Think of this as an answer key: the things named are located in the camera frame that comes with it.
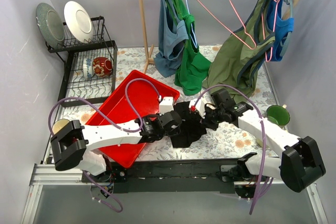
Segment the black tank top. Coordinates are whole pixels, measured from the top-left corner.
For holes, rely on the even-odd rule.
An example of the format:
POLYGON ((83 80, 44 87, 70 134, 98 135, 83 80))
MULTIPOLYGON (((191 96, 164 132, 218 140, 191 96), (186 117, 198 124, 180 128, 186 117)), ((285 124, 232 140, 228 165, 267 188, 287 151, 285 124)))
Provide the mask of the black tank top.
POLYGON ((180 133, 170 137, 173 148, 188 148, 192 143, 198 141, 207 134, 206 127, 201 124, 201 117, 189 110, 189 102, 179 102, 174 106, 182 119, 180 133))

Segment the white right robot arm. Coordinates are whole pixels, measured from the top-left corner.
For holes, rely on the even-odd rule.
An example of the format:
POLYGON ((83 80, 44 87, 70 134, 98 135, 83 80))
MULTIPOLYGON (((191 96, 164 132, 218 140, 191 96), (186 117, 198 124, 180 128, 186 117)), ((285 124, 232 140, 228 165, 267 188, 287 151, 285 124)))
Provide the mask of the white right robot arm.
POLYGON ((251 152, 238 159, 231 168, 224 168, 222 176, 251 180, 270 177, 282 180, 294 192, 301 192, 326 174, 326 168, 317 142, 306 136, 300 138, 262 117, 261 112, 251 102, 236 103, 225 88, 212 94, 214 108, 211 109, 198 97, 190 103, 202 123, 214 129, 227 122, 263 140, 264 147, 270 147, 276 157, 265 153, 251 152))

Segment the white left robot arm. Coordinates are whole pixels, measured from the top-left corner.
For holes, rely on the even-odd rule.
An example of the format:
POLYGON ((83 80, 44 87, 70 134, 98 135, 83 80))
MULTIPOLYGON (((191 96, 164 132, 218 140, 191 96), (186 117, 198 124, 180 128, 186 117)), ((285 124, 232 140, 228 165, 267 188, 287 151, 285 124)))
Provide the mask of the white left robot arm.
POLYGON ((103 147, 122 144, 152 143, 165 136, 179 134, 182 119, 175 111, 164 114, 147 115, 140 120, 119 124, 126 130, 114 125, 81 125, 78 120, 68 122, 52 138, 51 147, 57 171, 78 168, 95 176, 98 181, 106 182, 112 170, 101 154, 94 151, 103 147))

